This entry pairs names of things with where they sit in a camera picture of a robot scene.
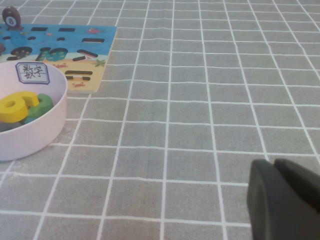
gray tablecloth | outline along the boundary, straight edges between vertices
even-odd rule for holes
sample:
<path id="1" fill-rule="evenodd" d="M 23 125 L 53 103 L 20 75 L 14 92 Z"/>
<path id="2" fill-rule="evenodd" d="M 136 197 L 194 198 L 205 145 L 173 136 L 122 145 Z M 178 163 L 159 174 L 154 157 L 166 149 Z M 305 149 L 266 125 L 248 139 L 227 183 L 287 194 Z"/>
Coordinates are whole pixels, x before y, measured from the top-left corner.
<path id="1" fill-rule="evenodd" d="M 62 133 L 0 163 L 1 240 L 250 240 L 250 163 L 320 172 L 318 0 L 2 0 L 117 25 Z"/>

puzzle board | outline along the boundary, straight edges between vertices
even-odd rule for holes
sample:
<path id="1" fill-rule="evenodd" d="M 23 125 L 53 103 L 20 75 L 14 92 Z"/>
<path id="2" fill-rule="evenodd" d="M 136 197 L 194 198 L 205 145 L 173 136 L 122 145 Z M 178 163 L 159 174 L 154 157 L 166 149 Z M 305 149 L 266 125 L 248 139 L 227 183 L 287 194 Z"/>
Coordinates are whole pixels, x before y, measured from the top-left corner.
<path id="1" fill-rule="evenodd" d="M 115 26 L 24 24 L 9 31 L 0 24 L 6 61 L 40 61 L 59 68 L 68 79 L 68 93 L 95 93 L 103 78 Z"/>

label on bowl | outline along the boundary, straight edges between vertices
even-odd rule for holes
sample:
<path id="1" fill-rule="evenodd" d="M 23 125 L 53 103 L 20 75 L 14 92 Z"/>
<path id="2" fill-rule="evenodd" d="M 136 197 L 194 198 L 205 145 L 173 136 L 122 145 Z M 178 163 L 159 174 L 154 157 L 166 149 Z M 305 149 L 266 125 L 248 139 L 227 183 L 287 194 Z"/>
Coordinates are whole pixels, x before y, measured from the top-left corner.
<path id="1" fill-rule="evenodd" d="M 15 65 L 19 82 L 23 84 L 50 83 L 48 68 L 43 62 L 19 62 Z"/>

toy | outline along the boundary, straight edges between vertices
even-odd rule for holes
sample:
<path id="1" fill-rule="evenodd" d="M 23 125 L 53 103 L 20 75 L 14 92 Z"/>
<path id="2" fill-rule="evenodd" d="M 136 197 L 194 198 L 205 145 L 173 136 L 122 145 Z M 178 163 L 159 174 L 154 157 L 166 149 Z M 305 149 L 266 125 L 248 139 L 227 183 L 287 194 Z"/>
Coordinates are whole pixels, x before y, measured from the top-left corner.
<path id="1" fill-rule="evenodd" d="M 14 123 L 0 122 L 0 133 L 18 128 L 20 126 L 22 126 L 20 122 L 14 122 Z"/>
<path id="2" fill-rule="evenodd" d="M 0 120 L 4 123 L 27 124 L 54 107 L 50 96 L 31 91 L 20 91 L 0 100 Z"/>
<path id="3" fill-rule="evenodd" d="M 13 6 L 8 6 L 2 11 L 2 18 L 9 31 L 21 31 L 21 17 L 18 10 Z"/>
<path id="4" fill-rule="evenodd" d="M 16 123 L 27 117 L 28 107 L 39 104 L 37 95 L 31 91 L 20 91 L 0 100 L 0 120 Z"/>
<path id="5" fill-rule="evenodd" d="M 68 80 L 68 93 L 99 89 L 117 31 L 115 26 L 87 25 L 24 24 L 23 31 L 0 27 L 0 44 L 5 47 L 0 63 L 23 59 L 56 66 Z"/>
<path id="6" fill-rule="evenodd" d="M 40 93 L 37 97 L 39 99 L 39 104 L 29 108 L 28 115 L 23 121 L 24 124 L 32 122 L 33 120 L 41 117 L 54 107 L 52 99 L 48 95 Z"/>

yellow number block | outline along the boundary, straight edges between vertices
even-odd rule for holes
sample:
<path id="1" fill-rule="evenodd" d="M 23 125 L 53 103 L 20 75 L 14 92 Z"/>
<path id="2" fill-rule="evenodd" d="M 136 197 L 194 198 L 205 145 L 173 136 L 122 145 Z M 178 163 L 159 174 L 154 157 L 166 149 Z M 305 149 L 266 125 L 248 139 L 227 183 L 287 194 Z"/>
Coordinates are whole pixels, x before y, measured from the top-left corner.
<path id="1" fill-rule="evenodd" d="M 39 104 L 37 94 L 32 91 L 19 91 L 0 100 L 0 121 L 16 123 L 28 115 L 28 107 Z"/>

